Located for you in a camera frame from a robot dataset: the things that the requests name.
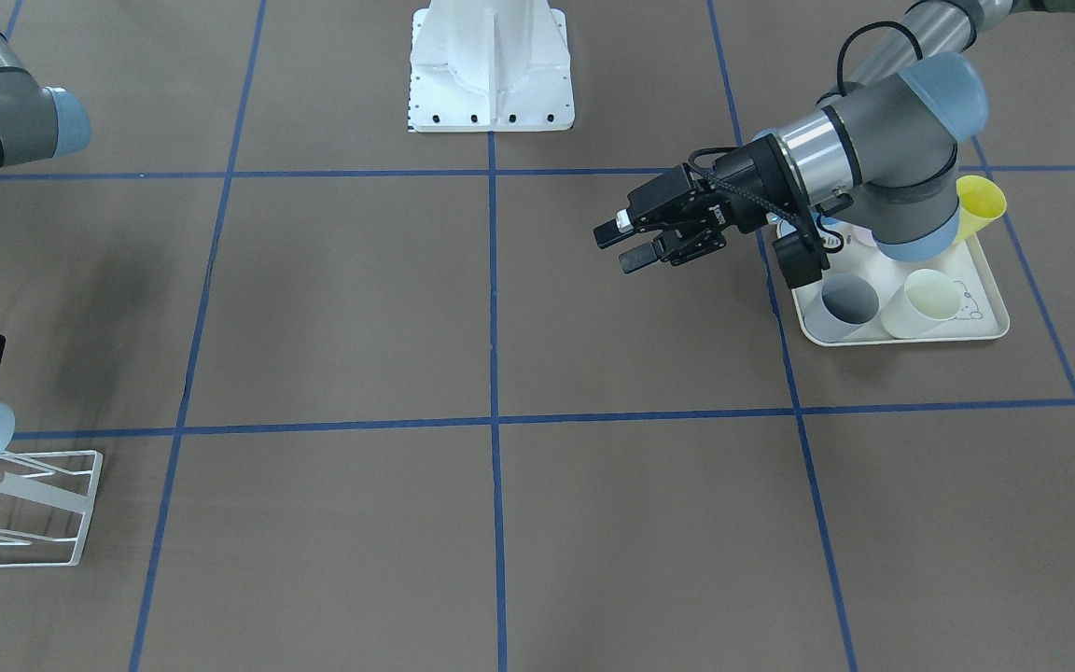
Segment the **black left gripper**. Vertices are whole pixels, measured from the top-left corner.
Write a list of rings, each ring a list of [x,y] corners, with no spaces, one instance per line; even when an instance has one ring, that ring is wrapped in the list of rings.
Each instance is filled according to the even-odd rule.
[[[598,248],[610,248],[639,233],[653,239],[619,255],[624,273],[650,264],[684,264],[719,251],[723,231],[748,234],[766,225],[766,216],[796,221],[796,182],[773,135],[742,147],[696,151],[673,172],[676,185],[662,208],[624,208],[593,229]]]

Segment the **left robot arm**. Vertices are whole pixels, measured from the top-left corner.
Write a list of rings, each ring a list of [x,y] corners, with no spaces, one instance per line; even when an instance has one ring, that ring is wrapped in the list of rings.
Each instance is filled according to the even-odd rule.
[[[988,95],[964,51],[1019,8],[1015,1],[918,1],[891,35],[837,73],[809,115],[765,129],[739,147],[692,152],[639,186],[593,230],[610,248],[651,239],[619,256],[625,273],[684,264],[720,251],[730,227],[752,233],[777,216],[790,233],[773,243],[786,285],[822,278],[833,247],[819,219],[865,227],[879,251],[921,262],[958,232],[958,149],[988,120]]]

